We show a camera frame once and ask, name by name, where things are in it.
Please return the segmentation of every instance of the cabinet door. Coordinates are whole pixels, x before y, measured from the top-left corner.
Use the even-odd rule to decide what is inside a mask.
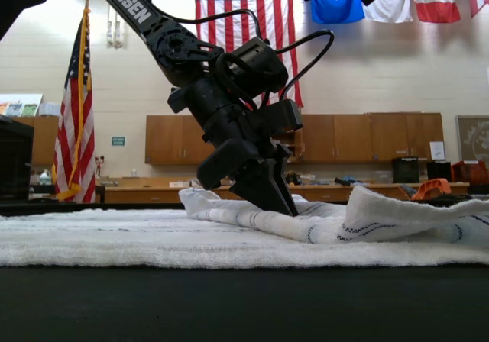
[[[374,158],[391,161],[397,157],[409,156],[407,144],[407,122],[403,114],[371,115],[372,144]]]
[[[372,161],[372,137],[368,115],[335,115],[336,161]]]
[[[410,156],[420,160],[431,160],[431,141],[443,141],[441,114],[423,114],[407,116],[407,138]]]
[[[58,135],[58,117],[34,118],[34,143],[32,145],[32,165],[54,164],[54,144]]]
[[[212,144],[202,139],[204,131],[192,115],[183,117],[182,163],[200,164],[214,151]]]
[[[34,117],[12,117],[12,120],[26,124],[27,126],[34,126]]]
[[[332,115],[303,115],[303,161],[335,161],[335,132]]]
[[[148,164],[174,164],[182,160],[181,115],[146,117],[146,159]]]

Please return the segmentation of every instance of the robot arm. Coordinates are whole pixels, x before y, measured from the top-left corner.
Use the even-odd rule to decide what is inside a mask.
[[[45,0],[9,1],[21,10]],[[295,78],[298,79],[329,49],[332,33],[316,32],[295,46],[274,51],[258,32],[258,37],[225,53],[220,47],[198,40],[179,24],[196,24],[209,18],[175,18],[159,10],[151,0],[107,1],[140,35],[164,75],[178,87],[172,89],[168,99],[172,110],[177,113],[188,108],[205,132],[203,140],[216,148],[198,168],[202,186],[216,188],[229,176],[235,180],[230,191],[257,207],[297,215],[283,174],[291,153],[271,139],[275,134],[302,127],[295,102],[283,99],[293,81],[286,86],[288,75],[278,54],[313,37],[330,36],[325,49]],[[281,99],[275,104],[258,108],[252,100],[280,90]]]

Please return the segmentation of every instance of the white towel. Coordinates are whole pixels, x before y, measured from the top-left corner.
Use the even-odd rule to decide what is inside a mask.
[[[297,208],[302,215],[290,218],[259,211],[245,201],[222,201],[210,192],[187,189],[181,194],[193,219],[185,211],[174,210],[87,210],[68,214],[0,216],[0,266],[149,265],[247,269],[447,263],[489,265],[489,248],[467,245],[475,244],[476,237],[481,243],[484,241],[486,203],[471,205],[467,202],[452,209],[423,209],[419,212],[421,217],[415,219],[412,204],[392,202],[394,205],[389,205],[389,211],[386,208],[379,211],[377,201],[383,204],[384,198],[355,189],[348,207],[309,203],[296,196]],[[391,206],[400,207],[394,211]],[[458,218],[472,212],[478,214],[475,215],[478,219]],[[265,221],[266,218],[277,221]],[[407,236],[411,241],[396,239],[396,242],[388,242],[386,239],[392,233],[381,230],[394,231],[394,227],[369,232],[378,227],[375,224],[378,223],[402,228],[412,225],[412,230],[407,232],[414,234],[421,228],[415,221],[422,223],[423,219],[434,225],[438,222],[440,226],[436,224],[435,230]],[[367,226],[367,222],[371,227],[360,230]],[[477,223],[480,223],[481,234],[474,234],[474,224]],[[457,240],[455,225],[462,228],[462,237],[455,244],[449,244],[447,242]],[[343,241],[338,236],[354,239]]]
[[[489,202],[436,208],[354,188],[347,206],[308,202],[295,195],[295,218],[260,211],[245,201],[222,201],[200,189],[180,191],[190,218],[252,227],[309,244],[422,241],[489,246]]]

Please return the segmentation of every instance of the striped cloth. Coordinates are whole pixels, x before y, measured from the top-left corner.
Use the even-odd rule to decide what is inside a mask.
[[[95,201],[95,131],[90,73],[88,0],[76,35],[54,154],[53,177],[59,200]]]
[[[263,38],[270,41],[274,49],[280,49],[296,40],[293,18],[293,0],[196,0],[196,18],[205,18],[223,12],[247,8],[252,10],[260,22]],[[247,15],[210,21],[197,25],[197,37],[232,52],[256,35],[253,21]],[[289,79],[297,75],[297,54],[295,50],[279,55],[287,68]],[[302,107],[299,83],[288,92],[288,99],[295,100]],[[278,94],[270,95],[270,102],[276,102]]]

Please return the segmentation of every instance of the white cinder block wall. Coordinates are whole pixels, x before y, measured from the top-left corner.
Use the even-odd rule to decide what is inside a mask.
[[[194,0],[153,1],[173,15],[195,15]],[[439,111],[447,158],[459,159],[455,116],[489,114],[489,8],[471,19],[468,0],[457,0],[462,21],[447,25],[363,20],[318,26],[310,21],[309,6],[295,1],[298,38],[321,27],[336,34],[330,52],[301,80],[304,113]],[[83,4],[84,0],[49,0],[24,11],[0,42],[0,93],[43,93],[46,102],[61,102]],[[194,166],[144,163],[145,117],[171,114],[167,106],[171,86],[129,28],[123,48],[107,48],[108,6],[104,0],[91,0],[90,5],[96,153],[105,155],[103,173],[129,176],[136,169],[140,176],[194,175]],[[299,48],[301,66],[322,43]],[[111,147],[111,136],[126,136],[126,146]],[[380,166],[298,169],[322,176],[348,172],[365,177],[369,169]]]

